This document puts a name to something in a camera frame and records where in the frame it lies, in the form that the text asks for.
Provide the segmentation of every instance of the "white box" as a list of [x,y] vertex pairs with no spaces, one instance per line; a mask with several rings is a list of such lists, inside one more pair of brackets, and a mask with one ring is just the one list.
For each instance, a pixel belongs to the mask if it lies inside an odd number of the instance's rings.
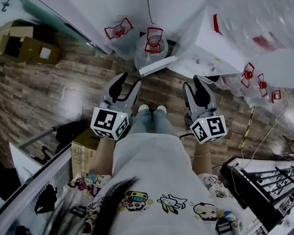
[[246,60],[234,44],[214,29],[217,10],[206,6],[185,31],[173,53],[178,59],[168,69],[193,78],[241,73]]
[[223,115],[198,118],[190,129],[200,144],[216,141],[227,134]]
[[127,113],[95,107],[90,128],[97,136],[118,140],[128,125]]

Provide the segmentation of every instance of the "cardboard box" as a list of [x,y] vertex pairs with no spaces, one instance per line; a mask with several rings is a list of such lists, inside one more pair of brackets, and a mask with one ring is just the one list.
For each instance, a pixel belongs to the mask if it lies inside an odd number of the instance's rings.
[[3,36],[8,36],[10,34],[10,29],[13,26],[20,26],[20,22],[18,21],[12,21],[12,22],[8,22],[6,24],[4,24],[3,26],[0,27],[0,44],[2,41],[2,37]]
[[78,172],[89,173],[99,141],[100,137],[96,136],[91,128],[88,128],[72,141],[73,177]]
[[45,25],[20,24],[10,22],[0,28],[0,55],[15,63],[57,63],[60,49],[50,44],[51,29]]
[[184,32],[173,53],[178,58],[168,69],[193,78],[241,73],[246,60],[236,46],[214,29],[217,10],[206,6]]

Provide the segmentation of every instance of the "white shoe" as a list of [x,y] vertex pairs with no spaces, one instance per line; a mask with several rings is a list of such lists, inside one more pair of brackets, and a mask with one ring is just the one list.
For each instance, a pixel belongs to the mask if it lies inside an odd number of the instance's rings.
[[167,108],[164,107],[163,105],[159,105],[158,108],[157,108],[157,110],[162,110],[162,111],[164,111],[167,114]]
[[149,110],[148,105],[146,104],[142,104],[139,108],[138,108],[138,112],[142,111],[142,110]]

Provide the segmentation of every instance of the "jeans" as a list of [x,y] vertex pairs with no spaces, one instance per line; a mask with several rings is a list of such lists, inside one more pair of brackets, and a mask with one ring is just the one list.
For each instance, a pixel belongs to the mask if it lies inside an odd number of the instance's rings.
[[[169,134],[178,137],[177,132],[167,119],[167,115],[163,110],[159,109],[153,112],[153,121],[155,123],[155,133]],[[150,111],[148,109],[142,110],[136,115],[134,124],[128,132],[128,135],[133,133],[149,133],[150,124]]]

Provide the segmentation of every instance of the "black and white marker cube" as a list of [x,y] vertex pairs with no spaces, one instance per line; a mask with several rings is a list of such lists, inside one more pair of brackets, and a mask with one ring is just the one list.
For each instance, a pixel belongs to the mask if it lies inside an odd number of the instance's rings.
[[200,144],[216,141],[227,134],[224,116],[198,118],[191,131]]
[[118,140],[128,125],[127,113],[95,107],[91,129],[96,135]]

